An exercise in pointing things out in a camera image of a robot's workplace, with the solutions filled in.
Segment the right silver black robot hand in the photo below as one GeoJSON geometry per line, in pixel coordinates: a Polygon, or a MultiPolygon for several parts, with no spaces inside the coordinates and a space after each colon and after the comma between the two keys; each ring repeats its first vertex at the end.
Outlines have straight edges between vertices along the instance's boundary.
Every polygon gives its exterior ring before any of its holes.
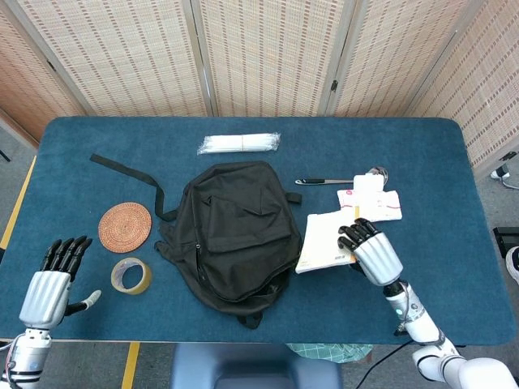
{"type": "Polygon", "coordinates": [[[400,279],[403,265],[389,239],[367,219],[358,218],[338,229],[337,245],[355,258],[365,277],[380,287],[400,279]]]}

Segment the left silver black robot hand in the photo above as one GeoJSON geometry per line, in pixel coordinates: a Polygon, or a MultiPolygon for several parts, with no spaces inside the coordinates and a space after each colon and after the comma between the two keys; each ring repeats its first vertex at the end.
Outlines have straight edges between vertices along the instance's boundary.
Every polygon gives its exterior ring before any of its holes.
{"type": "Polygon", "coordinates": [[[73,314],[88,310],[101,297],[101,290],[76,303],[69,302],[83,256],[92,239],[86,236],[58,239],[45,252],[39,271],[35,272],[19,313],[27,328],[49,331],[73,314]]]}

